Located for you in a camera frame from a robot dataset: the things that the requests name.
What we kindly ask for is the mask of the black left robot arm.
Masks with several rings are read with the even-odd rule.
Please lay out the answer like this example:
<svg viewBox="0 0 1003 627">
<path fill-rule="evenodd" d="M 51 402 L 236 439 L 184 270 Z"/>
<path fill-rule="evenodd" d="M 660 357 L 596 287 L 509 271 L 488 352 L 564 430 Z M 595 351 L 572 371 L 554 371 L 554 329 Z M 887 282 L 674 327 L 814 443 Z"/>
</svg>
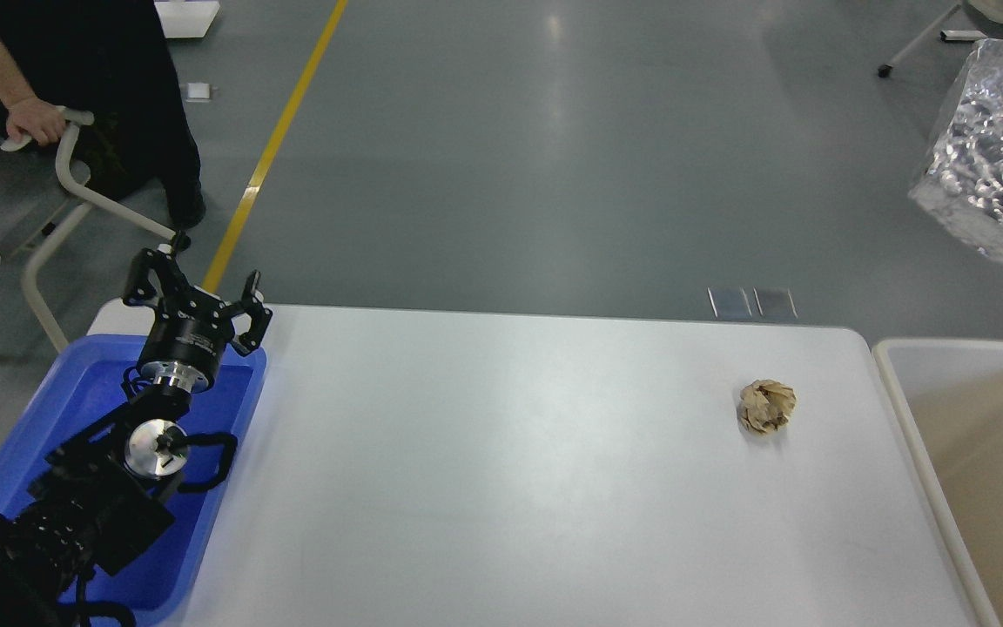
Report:
<svg viewBox="0 0 1003 627">
<path fill-rule="evenodd" d="M 19 515 L 0 513 L 0 626 L 134 626 L 126 604 L 89 602 L 88 583 L 142 556 L 178 520 L 168 500 L 217 488 L 238 455 L 234 433 L 190 433 L 179 420 L 215 385 L 227 348 L 261 347 L 273 319 L 261 273 L 227 301 L 188 281 L 175 245 L 145 247 L 122 299 L 154 317 L 124 374 L 126 401 L 48 452 Z"/>
</svg>

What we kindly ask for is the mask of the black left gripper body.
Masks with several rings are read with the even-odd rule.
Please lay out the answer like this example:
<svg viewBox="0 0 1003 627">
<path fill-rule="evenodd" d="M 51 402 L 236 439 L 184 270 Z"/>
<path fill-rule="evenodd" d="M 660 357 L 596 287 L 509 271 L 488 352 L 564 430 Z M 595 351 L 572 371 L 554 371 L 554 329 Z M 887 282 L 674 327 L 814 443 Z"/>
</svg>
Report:
<svg viewBox="0 0 1003 627">
<path fill-rule="evenodd" d="M 158 298 L 147 303 L 154 322 L 137 370 L 148 380 L 175 378 L 186 390 L 214 386 L 226 347 L 234 337 L 227 303 L 214 296 Z"/>
</svg>

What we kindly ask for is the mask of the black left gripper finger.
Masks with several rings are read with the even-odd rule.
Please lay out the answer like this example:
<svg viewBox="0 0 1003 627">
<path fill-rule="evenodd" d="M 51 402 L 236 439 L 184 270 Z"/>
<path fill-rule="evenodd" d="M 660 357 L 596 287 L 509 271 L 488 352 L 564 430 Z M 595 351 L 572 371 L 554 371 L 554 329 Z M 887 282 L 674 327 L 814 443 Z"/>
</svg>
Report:
<svg viewBox="0 0 1003 627">
<path fill-rule="evenodd" d="M 266 337 L 268 326 L 273 319 L 273 311 L 267 308 L 264 302 L 261 289 L 262 273 L 251 271 L 246 278 L 246 284 L 238 300 L 224 301 L 219 309 L 219 317 L 226 321 L 226 328 L 230 329 L 231 336 L 228 337 L 230 345 L 239 356 L 248 356 L 255 350 L 261 348 Z M 248 319 L 246 331 L 238 333 L 235 330 L 234 321 L 239 317 Z"/>
<path fill-rule="evenodd" d="M 178 254 L 190 247 L 186 231 L 176 231 L 168 243 L 144 247 L 131 259 L 123 289 L 128 307 L 179 308 L 196 302 L 195 286 L 180 270 Z"/>
</svg>

